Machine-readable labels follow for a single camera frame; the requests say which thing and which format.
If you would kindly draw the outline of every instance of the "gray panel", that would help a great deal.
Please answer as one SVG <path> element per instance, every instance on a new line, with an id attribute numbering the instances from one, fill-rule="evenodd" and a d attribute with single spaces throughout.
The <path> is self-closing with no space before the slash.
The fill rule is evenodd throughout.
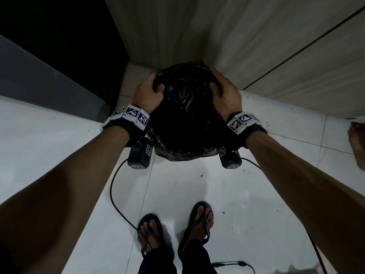
<path id="1" fill-rule="evenodd" d="M 0 95 L 103 122 L 110 106 L 0 36 Z"/>
<path id="2" fill-rule="evenodd" d="M 105 0 L 132 61 L 203 58 L 240 89 L 365 5 L 365 0 Z"/>
<path id="3" fill-rule="evenodd" d="M 337 117 L 365 115 L 365 12 L 247 91 Z"/>

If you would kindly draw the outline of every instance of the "bare foot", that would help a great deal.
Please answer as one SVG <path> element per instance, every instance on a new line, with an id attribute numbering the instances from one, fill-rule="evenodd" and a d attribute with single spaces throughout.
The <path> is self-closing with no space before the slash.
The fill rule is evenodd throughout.
<path id="1" fill-rule="evenodd" d="M 348 134 L 356 163 L 365 171 L 365 124 L 351 122 Z"/>
<path id="2" fill-rule="evenodd" d="M 150 226 L 153 229 L 155 236 L 158 237 L 156 221 L 153 219 L 150 220 Z M 143 246 L 144 242 L 146 241 L 144 238 L 144 234 L 147 231 L 147 227 L 148 227 L 147 222 L 144 222 L 143 225 L 140 227 L 140 232 L 138 232 L 138 242 L 141 244 L 141 246 Z M 161 247 L 160 242 L 158 242 L 153 236 L 150 236 L 148 238 L 146 253 L 148 253 L 152 249 L 156 249 L 156 248 L 160 248 L 160 247 Z"/>
<path id="3" fill-rule="evenodd" d="M 195 217 L 194 221 L 198 220 L 201 217 L 203 211 L 204 211 L 204 207 L 203 206 L 199 206 L 198 209 L 197 209 L 197 214 L 196 214 L 196 217 Z M 213 221 L 214 216 L 213 216 L 212 212 L 209 211 L 208 208 L 205 209 L 204 214 L 205 214 L 205 216 L 207 218 L 208 229 L 210 230 L 213 227 L 213 225 L 214 225 L 214 221 Z M 202 242 L 203 239 L 205 239 L 206 236 L 207 236 L 207 234 L 205 232 L 203 223 L 200 223 L 198 226 L 196 226 L 191 231 L 190 236 L 189 236 L 188 240 L 185 243 L 185 246 L 192 239 L 198 239 L 198 240 L 200 240 L 200 242 Z M 183 257 L 183 255 L 184 255 L 185 246 L 181 249 L 181 257 Z"/>

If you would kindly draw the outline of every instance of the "trash bag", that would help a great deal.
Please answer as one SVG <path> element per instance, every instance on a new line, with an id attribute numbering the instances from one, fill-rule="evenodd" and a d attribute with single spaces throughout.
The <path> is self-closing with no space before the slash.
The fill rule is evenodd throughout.
<path id="1" fill-rule="evenodd" d="M 217 154 L 217 127 L 225 123 L 214 108 L 210 82 L 222 92 L 203 61 L 176 64 L 156 75 L 153 90 L 159 84 L 165 90 L 150 115 L 148 136 L 158 156 L 186 161 Z"/>

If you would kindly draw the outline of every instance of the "pant leg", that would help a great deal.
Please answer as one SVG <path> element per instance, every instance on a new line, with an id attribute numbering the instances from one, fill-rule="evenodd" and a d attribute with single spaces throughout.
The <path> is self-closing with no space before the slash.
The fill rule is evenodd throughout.
<path id="1" fill-rule="evenodd" d="M 217 274 L 207 250 L 198 239 L 189 241 L 182 258 L 182 274 Z"/>
<path id="2" fill-rule="evenodd" d="M 146 254 L 138 274 L 176 274 L 176 267 L 167 249 L 157 248 Z"/>

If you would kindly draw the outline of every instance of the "forearm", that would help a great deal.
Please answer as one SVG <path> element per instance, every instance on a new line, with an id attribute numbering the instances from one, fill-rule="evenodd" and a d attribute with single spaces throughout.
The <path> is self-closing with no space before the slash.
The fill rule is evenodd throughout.
<path id="1" fill-rule="evenodd" d="M 365 256 L 365 198 L 265 133 L 254 132 L 246 144 L 338 273 L 359 273 Z"/>
<path id="2" fill-rule="evenodd" d="M 0 244 L 15 269 L 62 272 L 128 139 L 106 129 L 0 206 Z"/>

